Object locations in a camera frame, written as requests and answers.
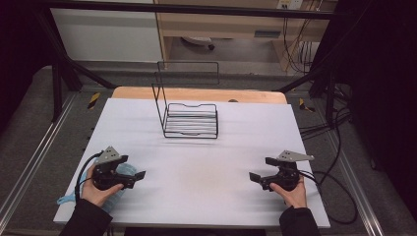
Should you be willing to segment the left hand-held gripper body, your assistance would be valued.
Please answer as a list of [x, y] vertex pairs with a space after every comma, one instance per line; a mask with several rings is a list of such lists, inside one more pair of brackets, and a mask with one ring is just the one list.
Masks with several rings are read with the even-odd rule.
[[117, 184], [123, 184], [124, 189], [132, 189], [135, 185], [134, 175], [120, 174], [116, 171], [119, 164], [114, 160], [120, 156], [114, 147], [106, 148], [94, 161], [93, 184], [99, 190], [107, 190]]

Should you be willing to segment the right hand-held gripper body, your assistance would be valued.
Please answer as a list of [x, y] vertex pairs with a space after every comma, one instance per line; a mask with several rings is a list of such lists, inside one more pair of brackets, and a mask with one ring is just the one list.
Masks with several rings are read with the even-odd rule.
[[297, 161], [315, 159], [312, 155], [290, 150], [284, 150], [278, 157], [273, 158], [280, 161], [280, 165], [275, 166], [278, 168], [278, 173], [269, 176], [271, 178], [271, 183], [279, 185], [286, 191], [292, 191], [299, 180], [300, 171], [297, 167]]

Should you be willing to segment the light blue towel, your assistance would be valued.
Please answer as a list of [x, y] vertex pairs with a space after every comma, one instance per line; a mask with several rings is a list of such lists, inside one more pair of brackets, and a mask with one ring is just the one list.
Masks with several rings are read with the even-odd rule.
[[[128, 163], [121, 163], [116, 168], [116, 171], [120, 174], [134, 175], [137, 171], [137, 168]], [[120, 201], [124, 193], [125, 193], [124, 190], [120, 190], [115, 195], [112, 195], [106, 200], [106, 202], [103, 204], [101, 208], [107, 213], [110, 213], [113, 210], [113, 208], [117, 205], [117, 203]], [[76, 201], [75, 192], [72, 192], [71, 194], [67, 196], [59, 198], [57, 200], [57, 204], [63, 205], [65, 203], [75, 202], [75, 201]]]

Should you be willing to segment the black wire rack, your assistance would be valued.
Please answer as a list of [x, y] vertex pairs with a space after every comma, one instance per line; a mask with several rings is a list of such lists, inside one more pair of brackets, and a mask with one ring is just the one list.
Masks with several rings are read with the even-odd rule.
[[216, 139], [217, 106], [174, 98], [169, 89], [213, 89], [219, 85], [219, 64], [211, 61], [159, 61], [151, 85], [165, 138]]

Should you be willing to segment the person's right hand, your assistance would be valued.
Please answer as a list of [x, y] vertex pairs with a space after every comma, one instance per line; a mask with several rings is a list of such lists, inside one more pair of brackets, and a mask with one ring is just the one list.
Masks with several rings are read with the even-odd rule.
[[275, 183], [270, 183], [269, 186], [285, 201], [288, 207], [303, 208], [307, 207], [307, 197], [304, 177], [300, 176], [296, 187], [292, 191], [286, 191]]

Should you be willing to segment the person's left hand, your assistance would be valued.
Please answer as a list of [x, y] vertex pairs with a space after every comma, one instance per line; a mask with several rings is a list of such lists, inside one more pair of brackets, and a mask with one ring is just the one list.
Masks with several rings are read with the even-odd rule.
[[96, 205], [97, 207], [102, 207], [104, 203], [113, 195], [121, 191], [124, 187], [123, 184], [117, 184], [107, 190], [99, 190], [95, 187], [92, 180], [92, 174], [95, 165], [93, 164], [87, 172], [87, 179], [83, 184], [83, 190], [81, 198]]

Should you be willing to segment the white table board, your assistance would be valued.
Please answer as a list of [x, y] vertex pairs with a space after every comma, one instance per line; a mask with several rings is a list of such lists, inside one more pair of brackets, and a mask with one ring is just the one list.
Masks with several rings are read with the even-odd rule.
[[167, 139], [151, 99], [110, 98], [85, 157], [114, 147], [144, 180], [111, 211], [113, 224], [149, 227], [275, 228], [282, 198], [250, 180], [276, 168], [266, 157], [302, 153], [288, 104], [220, 102], [216, 139]]

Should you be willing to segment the yellow black tape strip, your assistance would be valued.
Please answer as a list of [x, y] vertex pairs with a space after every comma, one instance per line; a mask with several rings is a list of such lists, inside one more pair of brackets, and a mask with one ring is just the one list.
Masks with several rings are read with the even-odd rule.
[[299, 108], [301, 110], [307, 110], [309, 112], [316, 112], [314, 107], [309, 107], [306, 105], [305, 100], [303, 98], [299, 98]]
[[88, 109], [93, 109], [94, 108], [94, 106], [95, 106], [96, 102], [98, 101], [99, 97], [100, 97], [100, 92], [95, 92], [92, 95], [92, 97], [89, 101], [89, 104], [88, 104]]

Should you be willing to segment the black metal stand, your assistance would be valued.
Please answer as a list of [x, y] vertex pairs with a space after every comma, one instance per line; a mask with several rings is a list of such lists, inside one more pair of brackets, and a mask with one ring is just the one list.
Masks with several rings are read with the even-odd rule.
[[49, 49], [48, 55], [51, 59], [53, 122], [57, 121], [63, 113], [62, 83], [65, 83], [70, 91], [80, 91], [83, 85], [79, 79], [79, 73], [107, 89], [117, 88], [116, 85], [94, 74], [92, 71], [70, 58], [49, 9], [41, 7], [38, 10], [34, 10], [33, 14], [39, 23], [43, 35], [47, 39]]
[[319, 98], [322, 94], [326, 95], [326, 107], [325, 107], [325, 121], [331, 127], [335, 127], [335, 121], [333, 120], [333, 106], [335, 98], [335, 74], [334, 69], [327, 66], [319, 66], [302, 78], [282, 87], [276, 91], [281, 93], [287, 93], [292, 89], [312, 81], [313, 84], [310, 87], [309, 95], [311, 98]]

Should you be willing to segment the white cabinet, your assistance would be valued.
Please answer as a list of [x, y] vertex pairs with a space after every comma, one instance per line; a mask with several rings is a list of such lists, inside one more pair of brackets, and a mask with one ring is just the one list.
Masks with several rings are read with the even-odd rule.
[[162, 59], [154, 13], [52, 9], [68, 55], [78, 61]]

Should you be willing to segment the dark curtain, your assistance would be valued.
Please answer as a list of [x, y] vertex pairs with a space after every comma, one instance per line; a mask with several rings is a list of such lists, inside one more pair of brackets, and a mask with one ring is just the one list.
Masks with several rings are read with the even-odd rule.
[[19, 107], [33, 75], [49, 64], [30, 0], [0, 0], [0, 133]]
[[347, 32], [336, 80], [351, 105], [370, 156], [417, 220], [417, 0], [338, 0], [318, 52]]

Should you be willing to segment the light wooden desk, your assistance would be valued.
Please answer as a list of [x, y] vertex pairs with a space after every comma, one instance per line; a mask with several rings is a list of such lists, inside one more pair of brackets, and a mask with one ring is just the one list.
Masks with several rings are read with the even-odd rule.
[[[224, 6], [258, 9], [277, 9], [278, 0], [153, 0], [156, 4]], [[338, 0], [303, 0], [297, 11], [332, 12]], [[174, 37], [258, 38], [272, 42], [283, 71], [294, 66], [302, 41], [319, 42], [328, 27], [327, 20], [220, 16], [201, 14], [156, 15], [162, 55], [170, 58]]]

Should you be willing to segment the white power strip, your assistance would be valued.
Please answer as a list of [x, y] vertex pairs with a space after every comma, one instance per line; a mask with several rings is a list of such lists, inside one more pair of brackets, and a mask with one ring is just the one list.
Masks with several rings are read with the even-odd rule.
[[303, 0], [278, 0], [276, 8], [283, 10], [299, 10], [302, 3]]

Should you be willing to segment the aluminium floor rail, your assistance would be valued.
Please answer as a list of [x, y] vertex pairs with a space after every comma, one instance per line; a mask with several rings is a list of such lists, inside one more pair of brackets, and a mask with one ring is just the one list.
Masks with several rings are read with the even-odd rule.
[[328, 139], [332, 143], [332, 147], [338, 156], [338, 166], [347, 184], [347, 187], [357, 204], [357, 209], [365, 229], [369, 236], [384, 236], [384, 230], [381, 227], [373, 208], [362, 188], [357, 175], [352, 166], [348, 162], [347, 155], [341, 148], [341, 138], [337, 136], [336, 131], [328, 132]]
[[7, 227], [37, 169], [47, 155], [62, 125], [66, 121], [77, 97], [77, 92], [71, 92], [67, 96], [62, 106], [62, 113], [49, 125], [45, 135], [42, 137], [36, 150], [31, 155], [29, 163], [26, 165], [4, 204], [0, 206], [0, 232], [4, 231]]

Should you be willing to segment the black metal frame bar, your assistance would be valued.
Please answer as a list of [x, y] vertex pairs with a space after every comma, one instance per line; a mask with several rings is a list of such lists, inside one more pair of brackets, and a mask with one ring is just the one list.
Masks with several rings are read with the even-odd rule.
[[264, 18], [312, 19], [331, 20], [341, 17], [334, 12], [274, 10], [258, 8], [200, 6], [200, 5], [172, 5], [148, 3], [124, 3], [82, 0], [34, 0], [34, 4], [44, 8], [92, 10], [92, 11], [119, 11], [144, 13], [170, 13], [170, 14], [201, 14], [220, 16], [244, 16]]

